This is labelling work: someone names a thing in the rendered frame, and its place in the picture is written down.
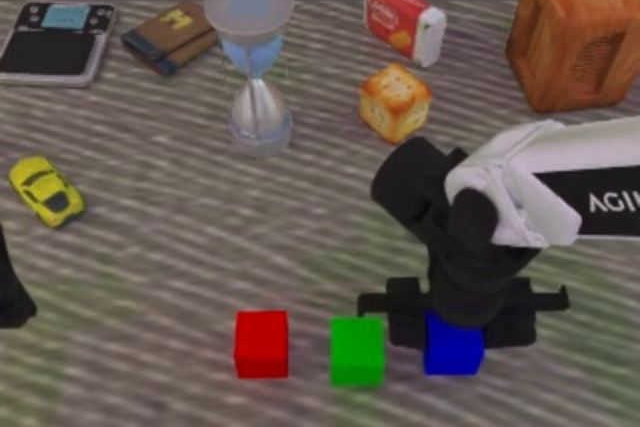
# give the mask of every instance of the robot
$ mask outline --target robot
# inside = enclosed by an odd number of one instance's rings
[[[0,329],[23,327],[37,313],[33,299],[13,270],[0,225]]]
[[[357,314],[387,314],[392,345],[424,351],[425,313],[482,333],[483,348],[536,342],[536,314],[570,307],[565,286],[534,293],[521,271],[545,248],[579,238],[640,237],[640,117],[507,129],[468,155],[424,138],[400,145],[371,196],[428,250],[429,290],[390,278]]]

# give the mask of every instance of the glass hourglass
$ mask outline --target glass hourglass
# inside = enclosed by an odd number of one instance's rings
[[[293,8],[294,0],[204,1],[226,57],[247,76],[233,99],[229,129],[238,150],[252,157],[276,155],[291,139],[291,111],[263,76],[280,55]]]

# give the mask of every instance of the yellow car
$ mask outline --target yellow car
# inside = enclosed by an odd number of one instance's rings
[[[53,229],[84,212],[80,192],[41,155],[19,160],[9,172],[9,182],[38,218]]]

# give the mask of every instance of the toasted bread cube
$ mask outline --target toasted bread cube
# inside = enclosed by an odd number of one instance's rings
[[[360,118],[397,144],[425,124],[431,98],[431,89],[406,67],[390,64],[362,83]]]

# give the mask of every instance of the white robotic arm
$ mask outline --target white robotic arm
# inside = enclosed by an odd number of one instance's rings
[[[504,130],[448,174],[449,202],[465,188],[495,204],[497,245],[640,238],[640,116]]]

